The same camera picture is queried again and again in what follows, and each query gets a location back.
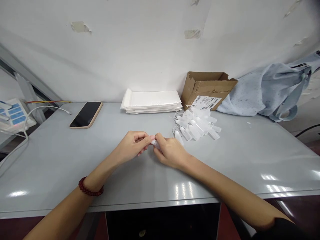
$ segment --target table surface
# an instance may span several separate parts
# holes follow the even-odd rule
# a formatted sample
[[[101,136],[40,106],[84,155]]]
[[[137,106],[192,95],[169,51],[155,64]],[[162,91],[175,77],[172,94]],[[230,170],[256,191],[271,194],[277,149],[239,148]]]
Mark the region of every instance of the table surface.
[[[93,126],[68,126],[83,103],[64,104],[0,169],[0,218],[46,215],[120,142],[128,130],[172,137],[173,113],[126,114],[104,104]],[[320,157],[263,116],[212,112],[221,138],[185,141],[185,149],[262,198],[320,194]],[[120,166],[89,212],[214,203],[214,193],[162,165],[150,147]]]

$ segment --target hand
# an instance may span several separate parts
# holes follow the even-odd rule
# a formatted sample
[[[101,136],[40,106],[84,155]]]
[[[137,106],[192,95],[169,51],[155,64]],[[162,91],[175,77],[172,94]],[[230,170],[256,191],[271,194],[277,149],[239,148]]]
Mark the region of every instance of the hand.
[[[161,151],[153,147],[153,152],[159,161],[169,167],[180,169],[192,155],[187,153],[181,143],[175,138],[164,138],[161,133],[156,134]]]
[[[129,131],[111,155],[119,164],[125,163],[135,156],[139,157],[154,139],[154,135],[149,136],[146,132]]]

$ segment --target power strip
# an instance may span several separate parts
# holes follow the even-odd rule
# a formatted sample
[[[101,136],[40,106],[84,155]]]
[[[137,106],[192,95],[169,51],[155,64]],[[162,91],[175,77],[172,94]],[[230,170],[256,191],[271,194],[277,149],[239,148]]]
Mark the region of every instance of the power strip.
[[[6,103],[12,105],[12,107],[10,109],[0,108],[0,114],[9,117],[9,120],[7,121],[3,118],[0,118],[0,129],[12,133],[23,132],[24,121],[30,112],[29,109],[27,108],[26,104],[18,98],[8,100]],[[32,116],[30,116],[26,123],[26,130],[36,124],[37,122]]]

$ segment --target barcode label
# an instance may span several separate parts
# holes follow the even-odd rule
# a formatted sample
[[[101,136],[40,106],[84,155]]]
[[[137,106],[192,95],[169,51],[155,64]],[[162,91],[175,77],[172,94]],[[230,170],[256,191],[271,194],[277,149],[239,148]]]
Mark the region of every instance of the barcode label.
[[[198,96],[192,103],[197,109],[212,109],[222,98]]]

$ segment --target phone case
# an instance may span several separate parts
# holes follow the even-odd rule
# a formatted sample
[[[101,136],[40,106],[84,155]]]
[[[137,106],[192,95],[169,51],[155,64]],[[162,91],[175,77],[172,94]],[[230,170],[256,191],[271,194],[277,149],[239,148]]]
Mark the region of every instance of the phone case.
[[[103,103],[101,102],[100,106],[98,107],[96,113],[94,114],[91,122],[89,123],[88,126],[85,126],[85,127],[70,127],[70,124],[73,122],[73,120],[78,116],[78,114],[81,112],[81,110],[83,109],[83,107],[80,109],[80,111],[77,113],[77,115],[75,116],[75,118],[71,121],[71,123],[69,124],[69,128],[72,128],[72,129],[75,129],[75,128],[89,128],[92,126],[92,124],[94,123],[94,120],[96,120],[96,117],[98,115],[98,113],[100,112],[100,109],[102,108],[103,106]]]

